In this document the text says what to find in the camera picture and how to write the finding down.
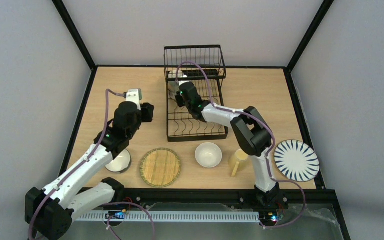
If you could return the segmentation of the black wire dish rack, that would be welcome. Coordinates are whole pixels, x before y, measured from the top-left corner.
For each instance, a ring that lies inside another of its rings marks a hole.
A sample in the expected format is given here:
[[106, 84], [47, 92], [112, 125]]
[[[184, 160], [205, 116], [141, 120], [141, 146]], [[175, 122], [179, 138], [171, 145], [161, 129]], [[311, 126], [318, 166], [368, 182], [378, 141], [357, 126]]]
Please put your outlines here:
[[167, 87], [166, 122], [169, 142], [226, 139], [227, 127], [205, 122], [201, 111], [223, 105], [226, 64], [219, 44], [164, 47]]

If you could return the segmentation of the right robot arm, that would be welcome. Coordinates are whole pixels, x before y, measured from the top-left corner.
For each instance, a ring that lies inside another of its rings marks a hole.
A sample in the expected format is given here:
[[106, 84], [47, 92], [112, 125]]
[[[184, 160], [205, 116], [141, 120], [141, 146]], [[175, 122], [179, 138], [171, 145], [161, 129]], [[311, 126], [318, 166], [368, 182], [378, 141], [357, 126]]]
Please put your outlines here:
[[191, 81], [180, 81], [177, 85], [175, 99], [178, 106], [186, 107], [195, 120], [231, 128], [240, 149], [251, 159], [255, 188], [267, 198], [278, 194], [280, 187], [273, 178], [270, 165], [275, 137], [259, 111], [253, 106], [245, 109], [221, 106], [214, 103], [212, 97], [204, 100]]

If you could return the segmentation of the yellow mug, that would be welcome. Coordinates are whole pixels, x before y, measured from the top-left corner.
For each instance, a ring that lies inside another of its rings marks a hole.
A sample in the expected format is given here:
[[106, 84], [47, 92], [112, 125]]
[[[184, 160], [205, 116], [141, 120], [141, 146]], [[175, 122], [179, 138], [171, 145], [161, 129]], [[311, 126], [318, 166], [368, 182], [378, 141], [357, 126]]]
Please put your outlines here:
[[238, 149], [228, 160], [228, 166], [231, 171], [230, 176], [235, 177], [238, 172], [242, 171], [248, 164], [249, 155], [242, 149]]

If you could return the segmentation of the clear glass cup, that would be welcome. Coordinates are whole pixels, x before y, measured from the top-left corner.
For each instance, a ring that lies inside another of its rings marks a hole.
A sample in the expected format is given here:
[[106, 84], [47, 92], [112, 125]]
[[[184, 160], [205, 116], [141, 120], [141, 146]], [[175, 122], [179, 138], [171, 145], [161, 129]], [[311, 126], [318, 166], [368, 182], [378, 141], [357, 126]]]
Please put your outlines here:
[[189, 82], [189, 80], [182, 80], [182, 79], [180, 79], [180, 80], [178, 80], [178, 82], [176, 82], [176, 81], [169, 81], [167, 83], [167, 90], [168, 90], [168, 97], [169, 97], [169, 99], [175, 100], [177, 92], [180, 91], [180, 89], [179, 89], [180, 85], [185, 84], [187, 82]]

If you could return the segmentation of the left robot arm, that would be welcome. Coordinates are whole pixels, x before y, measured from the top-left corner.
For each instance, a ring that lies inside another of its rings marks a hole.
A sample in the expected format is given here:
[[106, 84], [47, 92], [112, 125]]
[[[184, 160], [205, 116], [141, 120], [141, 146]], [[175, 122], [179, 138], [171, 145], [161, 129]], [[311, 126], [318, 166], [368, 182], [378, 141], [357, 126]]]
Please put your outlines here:
[[37, 231], [49, 240], [60, 239], [72, 223], [93, 209], [123, 198], [124, 186], [107, 177], [97, 186], [80, 190], [103, 167], [113, 161], [130, 143], [142, 123], [153, 120], [155, 107], [150, 103], [124, 101], [105, 121], [86, 153], [53, 182], [42, 189], [33, 187], [25, 197], [25, 221], [28, 238]]

